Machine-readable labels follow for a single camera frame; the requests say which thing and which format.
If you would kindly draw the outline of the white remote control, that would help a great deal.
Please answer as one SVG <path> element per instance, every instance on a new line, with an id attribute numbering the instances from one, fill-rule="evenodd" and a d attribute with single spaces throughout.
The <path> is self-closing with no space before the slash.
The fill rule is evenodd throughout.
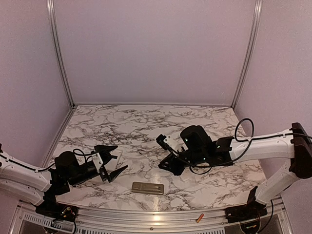
<path id="1" fill-rule="evenodd" d="M 120 159 L 122 157 L 122 153 L 123 153 L 122 150 L 118 150 L 118 149 L 115 150 L 114 156 L 116 156 L 116 159 L 115 159 L 116 164 L 119 163 L 119 161 L 120 161 Z"/>

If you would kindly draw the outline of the white battery cover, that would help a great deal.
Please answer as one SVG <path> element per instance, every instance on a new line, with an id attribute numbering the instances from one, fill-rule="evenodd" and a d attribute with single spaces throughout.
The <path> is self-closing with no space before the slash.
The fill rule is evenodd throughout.
<path id="1" fill-rule="evenodd" d="M 181 176 L 180 180 L 183 181 L 183 182 L 186 182 L 186 181 L 189 181 L 190 178 L 188 176 L 187 177 Z"/>

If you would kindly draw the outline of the clear handle screwdriver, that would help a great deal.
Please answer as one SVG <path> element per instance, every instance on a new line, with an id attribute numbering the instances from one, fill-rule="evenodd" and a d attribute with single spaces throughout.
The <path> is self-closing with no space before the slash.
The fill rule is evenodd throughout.
<path id="1" fill-rule="evenodd" d="M 141 156 L 143 156 L 144 158 L 148 159 L 149 161 L 155 163 L 155 161 L 154 161 L 153 159 L 149 158 L 148 156 L 145 156 L 143 153 L 139 152 L 139 154 L 140 154 Z"/>

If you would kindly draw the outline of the beige grey remote control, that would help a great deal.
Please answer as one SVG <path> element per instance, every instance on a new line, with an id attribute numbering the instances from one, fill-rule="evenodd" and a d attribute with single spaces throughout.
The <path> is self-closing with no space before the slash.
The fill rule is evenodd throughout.
<path id="1" fill-rule="evenodd" d="M 133 182 L 131 191 L 133 193 L 163 195 L 164 185 L 145 182 Z"/>

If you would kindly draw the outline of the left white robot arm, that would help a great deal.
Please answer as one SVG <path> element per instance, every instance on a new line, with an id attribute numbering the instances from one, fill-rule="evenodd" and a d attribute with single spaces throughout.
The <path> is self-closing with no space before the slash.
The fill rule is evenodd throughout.
<path id="1" fill-rule="evenodd" d="M 60 215 L 61 205 L 54 201 L 58 195 L 70 192 L 71 187 L 80 185 L 99 176 L 103 182 L 113 182 L 127 166 L 107 170 L 112 160 L 119 160 L 121 151 L 116 146 L 97 145 L 89 154 L 79 149 L 65 151 L 46 168 L 22 162 L 6 152 L 0 152 L 0 187 L 13 192 L 36 206 L 51 217 Z"/>

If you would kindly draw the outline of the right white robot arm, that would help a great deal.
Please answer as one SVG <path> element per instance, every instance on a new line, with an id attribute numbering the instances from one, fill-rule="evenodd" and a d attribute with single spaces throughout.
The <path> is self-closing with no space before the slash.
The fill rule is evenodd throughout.
<path id="1" fill-rule="evenodd" d="M 180 137 L 184 146 L 165 135 L 156 138 L 157 144 L 169 151 L 159 168 L 176 176 L 181 175 L 186 167 L 212 168 L 249 160 L 286 159 L 275 174 L 250 192 L 248 203 L 241 211 L 245 218 L 254 217 L 260 206 L 266 205 L 293 183 L 312 176 L 312 138 L 297 122 L 291 128 L 271 135 L 242 139 L 228 136 L 216 141 L 211 140 L 202 126 L 191 125 L 180 133 Z"/>

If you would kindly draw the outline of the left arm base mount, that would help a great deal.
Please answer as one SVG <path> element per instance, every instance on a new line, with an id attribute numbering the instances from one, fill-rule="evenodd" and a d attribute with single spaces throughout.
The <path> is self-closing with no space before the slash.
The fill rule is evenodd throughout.
<path id="1" fill-rule="evenodd" d="M 54 196 L 46 195 L 43 197 L 43 202 L 36 205 L 35 211 L 37 214 L 53 218 L 54 220 L 74 222 L 78 214 L 78 207 L 58 203 Z"/>

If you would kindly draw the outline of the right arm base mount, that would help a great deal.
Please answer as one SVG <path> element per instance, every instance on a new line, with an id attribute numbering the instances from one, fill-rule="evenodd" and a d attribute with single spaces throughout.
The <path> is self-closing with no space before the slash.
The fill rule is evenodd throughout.
<path id="1" fill-rule="evenodd" d="M 228 223 L 235 223 L 246 221 L 249 219 L 260 218 L 267 215 L 266 204 L 261 204 L 256 201 L 255 193 L 257 190 L 255 186 L 249 193 L 247 203 L 244 205 L 232 206 L 225 209 L 226 219 Z"/>

